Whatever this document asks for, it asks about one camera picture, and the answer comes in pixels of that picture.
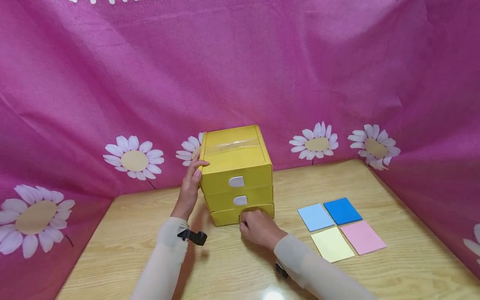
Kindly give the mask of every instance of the yellow box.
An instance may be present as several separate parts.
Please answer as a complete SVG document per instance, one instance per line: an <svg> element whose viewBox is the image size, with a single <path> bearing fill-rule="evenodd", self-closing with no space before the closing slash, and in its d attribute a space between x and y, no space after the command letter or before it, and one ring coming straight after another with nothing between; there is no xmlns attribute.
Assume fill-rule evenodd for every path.
<svg viewBox="0 0 480 300"><path fill-rule="evenodd" d="M215 225L238 223L249 207L274 216L272 162L258 125L205 133L200 159L210 162L200 167L200 186Z"/></svg>

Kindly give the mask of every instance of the colored card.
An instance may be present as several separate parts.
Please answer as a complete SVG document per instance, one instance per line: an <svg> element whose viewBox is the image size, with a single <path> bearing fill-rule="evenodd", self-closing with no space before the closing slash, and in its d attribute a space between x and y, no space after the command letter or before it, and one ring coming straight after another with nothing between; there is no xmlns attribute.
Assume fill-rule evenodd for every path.
<svg viewBox="0 0 480 300"><path fill-rule="evenodd" d="M297 209L310 232L335 225L321 204Z"/></svg>
<svg viewBox="0 0 480 300"><path fill-rule="evenodd" d="M343 226L340 229L359 255L387 246L365 221Z"/></svg>
<svg viewBox="0 0 480 300"><path fill-rule="evenodd" d="M337 227L311 235L324 259L334 263L355 256Z"/></svg>
<svg viewBox="0 0 480 300"><path fill-rule="evenodd" d="M324 203L324 206L337 225L343 225L362 220L360 214L347 198Z"/></svg>

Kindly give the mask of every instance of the white drawer pull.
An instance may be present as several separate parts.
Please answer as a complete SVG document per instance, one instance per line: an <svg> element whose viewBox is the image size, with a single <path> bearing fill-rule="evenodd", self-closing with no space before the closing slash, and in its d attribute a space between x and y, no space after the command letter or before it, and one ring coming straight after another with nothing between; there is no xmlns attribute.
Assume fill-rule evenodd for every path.
<svg viewBox="0 0 480 300"><path fill-rule="evenodd" d="M233 198L233 204L235 205L247 205L247 196L238 196Z"/></svg>
<svg viewBox="0 0 480 300"><path fill-rule="evenodd" d="M230 178L230 180L228 181L228 184L232 188L239 188L239 187L245 186L245 183L243 182L243 176L237 176L237 177Z"/></svg>

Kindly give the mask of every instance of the wooden table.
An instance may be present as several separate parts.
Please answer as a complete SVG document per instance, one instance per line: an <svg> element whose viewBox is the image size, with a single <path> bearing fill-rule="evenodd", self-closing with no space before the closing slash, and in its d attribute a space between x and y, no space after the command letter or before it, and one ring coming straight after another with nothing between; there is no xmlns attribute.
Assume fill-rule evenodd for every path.
<svg viewBox="0 0 480 300"><path fill-rule="evenodd" d="M58 299L128 299L178 193L171 188L117 198ZM274 196L277 224L315 251L297 208L350 199L388 247L336 265L379 299L479 299L479 281L364 163L276 171ZM202 197L190 225L208 240L203 247L190 243L175 299L312 299L275 273L271 253L244 243L238 225L215 227Z"/></svg>

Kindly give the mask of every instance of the black clip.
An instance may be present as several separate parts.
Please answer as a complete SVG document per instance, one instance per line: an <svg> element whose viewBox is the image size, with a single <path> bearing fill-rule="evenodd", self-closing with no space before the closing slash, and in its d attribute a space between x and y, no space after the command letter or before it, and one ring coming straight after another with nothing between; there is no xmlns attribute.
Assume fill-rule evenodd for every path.
<svg viewBox="0 0 480 300"><path fill-rule="evenodd" d="M282 269L282 267L278 263L275 264L275 269L276 269L277 272L280 273L280 275L283 278L285 278L285 279L288 278L288 273L284 269Z"/></svg>
<svg viewBox="0 0 480 300"><path fill-rule="evenodd" d="M198 233L191 231L190 229L185 229L181 233L177 235L177 237L182 238L182 240L189 239L193 243L203 246L205 241L207 240L207 235L203 231L199 231Z"/></svg>

